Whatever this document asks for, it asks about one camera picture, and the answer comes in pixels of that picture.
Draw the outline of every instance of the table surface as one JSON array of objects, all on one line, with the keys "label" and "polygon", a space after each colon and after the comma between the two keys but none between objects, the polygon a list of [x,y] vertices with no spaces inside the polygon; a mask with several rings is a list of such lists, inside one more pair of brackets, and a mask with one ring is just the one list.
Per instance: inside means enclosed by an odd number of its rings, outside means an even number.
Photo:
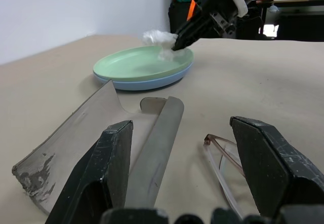
[{"label": "table surface", "polygon": [[[99,87],[92,67],[111,53],[140,46],[129,36],[91,36],[0,67],[0,216],[2,223],[44,223],[11,174]],[[203,152],[213,133],[234,140],[231,116],[273,124],[287,141],[324,172],[324,43],[199,40],[195,63],[178,83],[118,96],[129,111],[143,97],[180,98],[185,112],[160,187],[156,207],[171,220],[195,213],[209,223],[215,207],[227,207]],[[220,154],[213,151],[219,161]],[[246,182],[231,167],[226,179],[245,214],[256,213]]]}]

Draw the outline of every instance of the white wall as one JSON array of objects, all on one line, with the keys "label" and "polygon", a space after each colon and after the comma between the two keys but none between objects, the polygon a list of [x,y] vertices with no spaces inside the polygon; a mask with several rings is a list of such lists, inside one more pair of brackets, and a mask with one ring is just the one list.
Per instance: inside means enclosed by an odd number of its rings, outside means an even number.
[{"label": "white wall", "polygon": [[0,0],[0,64],[92,34],[169,29],[171,0]]}]

